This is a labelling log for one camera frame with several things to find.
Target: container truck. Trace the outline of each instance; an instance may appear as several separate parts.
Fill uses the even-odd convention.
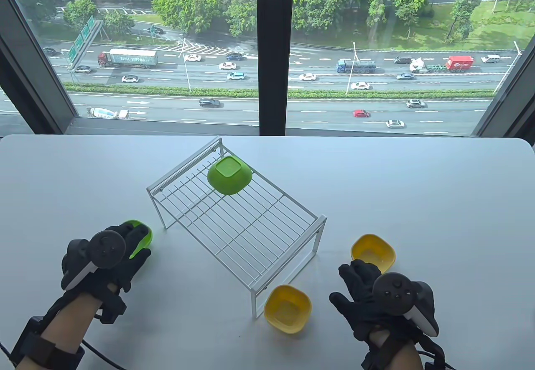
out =
[[[144,49],[118,49],[102,52],[97,57],[99,66],[133,66],[135,68],[154,68],[158,65],[156,51]]]
[[[450,56],[445,65],[427,65],[422,58],[415,59],[409,65],[412,73],[430,72],[465,72],[474,64],[474,59],[468,55]]]
[[[339,60],[336,64],[336,73],[351,73],[351,66],[353,66],[353,73],[373,73],[377,69],[373,61],[345,61]]]

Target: glove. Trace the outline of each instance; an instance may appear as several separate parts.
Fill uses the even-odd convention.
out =
[[[369,353],[362,364],[363,368],[385,368],[399,349],[408,341],[417,343],[423,333],[405,317],[386,314],[377,305],[372,290],[373,283],[380,277],[381,271],[376,265],[354,260],[350,265],[342,264],[338,273],[346,283],[353,301],[339,292],[331,293],[329,301],[346,318],[353,330],[353,336],[367,343]],[[380,329],[390,331],[382,348],[378,348],[369,340],[369,334]]]
[[[122,261],[110,269],[99,268],[94,273],[89,273],[71,291],[65,292],[68,296],[77,296],[87,292],[102,301],[102,315],[96,316],[103,324],[113,324],[118,315],[126,310],[126,305],[119,297],[120,290],[130,291],[132,278],[143,266],[151,251],[148,248],[140,250],[133,258],[130,258],[139,242],[147,236],[149,230],[144,225],[133,227],[130,223],[123,223],[118,227],[109,227],[109,230],[120,234],[126,243],[126,251]],[[112,292],[109,285],[117,287]]]

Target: forearm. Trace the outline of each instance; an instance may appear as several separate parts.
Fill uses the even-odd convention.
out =
[[[43,331],[41,337],[56,344],[57,349],[76,353],[102,302],[88,293],[82,293],[61,310]],[[21,360],[15,370],[41,370],[42,367],[28,358]]]
[[[381,330],[372,332],[369,335],[369,339],[377,347],[381,347],[382,344],[388,338],[390,332],[388,330]],[[416,347],[413,343],[408,343],[394,356],[394,359],[386,367],[386,370],[422,370],[422,360],[420,355],[416,351]]]

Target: red car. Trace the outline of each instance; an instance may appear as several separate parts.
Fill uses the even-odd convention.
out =
[[[355,110],[353,116],[355,118],[369,118],[369,112],[366,110]]]

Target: hand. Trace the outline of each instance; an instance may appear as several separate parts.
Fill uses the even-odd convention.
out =
[[[329,301],[346,318],[356,339],[368,345],[371,341],[376,346],[382,345],[386,339],[384,335],[390,334],[417,341],[421,331],[412,322],[402,316],[394,317],[386,314],[373,299],[373,283],[381,275],[376,265],[354,260],[350,265],[342,264],[338,268],[338,273],[346,283],[353,301],[339,292],[329,295]],[[377,332],[380,330],[388,330],[388,334]],[[382,337],[370,338],[372,332]]]

